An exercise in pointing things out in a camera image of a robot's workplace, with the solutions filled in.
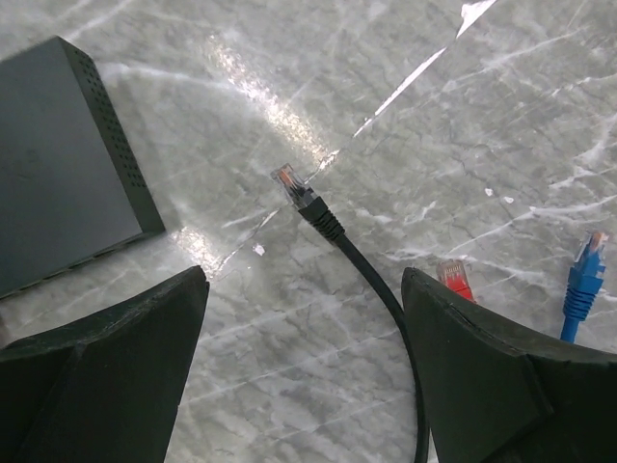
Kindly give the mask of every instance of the gray marble floor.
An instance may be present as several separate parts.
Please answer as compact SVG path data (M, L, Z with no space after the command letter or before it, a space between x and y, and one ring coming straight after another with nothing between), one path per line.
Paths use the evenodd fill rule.
M617 231L616 31L611 0L4 0L0 57L93 56L170 231L0 303L5 338L197 263L167 461L410 461L395 326L269 173L313 176L393 287L462 257L480 303L557 336L579 239ZM577 340L617 352L607 265Z

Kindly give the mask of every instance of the ethernet cable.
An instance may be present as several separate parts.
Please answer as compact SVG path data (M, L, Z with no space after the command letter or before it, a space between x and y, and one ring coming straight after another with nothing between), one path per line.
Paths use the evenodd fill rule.
M300 215L307 220L323 237L334 244L358 269L366 281L375 290L390 315L394 319L401 333L407 354L412 364L414 382L416 383L416 415L417 415L417 443L414 463L426 463L428 460L430 428L424 410L424 399L417 375L416 360L412 352L403 309L392 294L392 291L377 273L368 260L354 246L345 234L345 229L328 209L328 206L315 194L310 185L304 182L291 168L285 164L272 173L272 178L282 186L286 196L291 200Z
M574 342L578 324L587 319L596 295L603 283L604 244L608 235L601 231L590 233L583 242L568 275L568 290L563 305L566 316L561 330L561 340Z

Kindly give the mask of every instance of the ribbed strain relief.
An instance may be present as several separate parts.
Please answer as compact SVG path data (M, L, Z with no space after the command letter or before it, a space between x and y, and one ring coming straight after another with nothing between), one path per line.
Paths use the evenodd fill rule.
M586 292L568 286L563 313L575 320L584 321L595 299L595 294L587 294Z
M336 241L336 239L345 234L345 229L338 222L335 215L330 210L315 220L311 220L310 224L327 240Z

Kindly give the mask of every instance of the marble countertop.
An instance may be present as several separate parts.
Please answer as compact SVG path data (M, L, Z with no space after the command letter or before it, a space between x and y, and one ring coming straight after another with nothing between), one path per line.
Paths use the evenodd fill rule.
M9 0L0 57L95 60L169 233L0 302L5 341L199 264L212 284L169 463L410 461L388 312L302 222L290 162L398 293L466 261L477 300L558 336L585 231L617 231L609 0ZM617 246L577 342L617 352Z

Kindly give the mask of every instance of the router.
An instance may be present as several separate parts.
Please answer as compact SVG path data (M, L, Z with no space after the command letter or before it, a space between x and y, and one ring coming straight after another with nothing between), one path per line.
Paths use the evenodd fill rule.
M165 230L86 53L23 51L0 95L0 297Z

